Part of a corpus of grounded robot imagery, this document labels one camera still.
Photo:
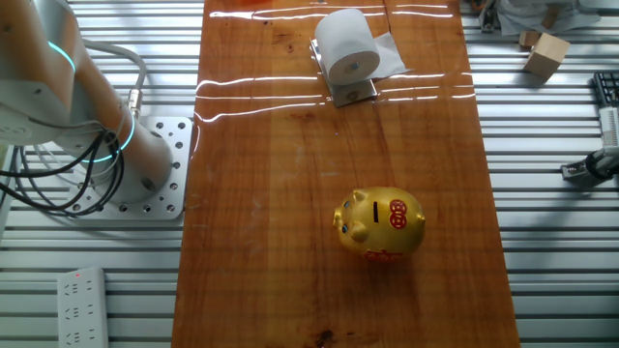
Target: white paper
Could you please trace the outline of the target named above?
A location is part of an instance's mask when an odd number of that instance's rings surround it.
[[[364,14],[356,9],[324,17],[315,30],[327,79],[347,85],[406,73],[391,33],[373,38]]]
[[[369,76],[369,78],[385,78],[397,73],[406,73],[407,69],[399,56],[396,41],[391,33],[385,33],[374,39],[376,47],[378,47],[378,55],[380,56],[380,64],[378,68]]]
[[[539,0],[536,3],[517,6],[521,4],[518,0],[501,1],[498,7],[501,34],[503,36],[517,35],[522,30],[535,30],[540,33],[556,34],[574,28],[589,26],[601,19],[597,14],[581,13],[575,4],[564,4],[559,16],[557,16],[556,22],[554,22],[550,29],[546,29],[542,26],[542,22],[546,16],[547,7],[540,5],[544,2],[545,0]]]

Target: metal mounting plate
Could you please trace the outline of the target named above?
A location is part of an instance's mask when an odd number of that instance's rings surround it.
[[[172,152],[172,163],[180,166],[172,168],[163,188],[150,199],[123,205],[108,202],[102,211],[80,217],[79,220],[171,220],[183,213],[193,133],[192,120],[184,117],[142,117],[139,122],[167,141]],[[77,187],[71,187],[69,197],[75,196],[77,191]],[[88,188],[75,204],[89,207],[100,197],[96,191]]]
[[[336,107],[348,105],[353,102],[359,102],[378,95],[376,93],[376,88],[374,88],[374,83],[370,79],[351,83],[345,86],[338,86],[329,82],[329,79],[327,79],[326,70],[322,65],[320,50],[318,49],[318,41],[316,39],[311,41],[311,50],[316,57],[318,66],[320,66],[322,76],[325,78],[325,82],[327,82],[327,86],[329,87],[329,91],[333,97],[333,103]]]

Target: cable connector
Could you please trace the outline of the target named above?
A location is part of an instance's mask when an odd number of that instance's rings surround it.
[[[142,91],[138,89],[132,89],[129,92],[129,110],[132,116],[137,120],[142,109]]]

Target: bolt hole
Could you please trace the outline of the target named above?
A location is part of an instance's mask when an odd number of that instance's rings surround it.
[[[148,179],[147,177],[143,177],[140,181],[142,182],[142,185],[149,191],[155,192],[157,190],[153,181]]]

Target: power strip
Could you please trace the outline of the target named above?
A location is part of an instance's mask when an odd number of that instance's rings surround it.
[[[58,346],[107,348],[102,269],[91,267],[58,276]]]

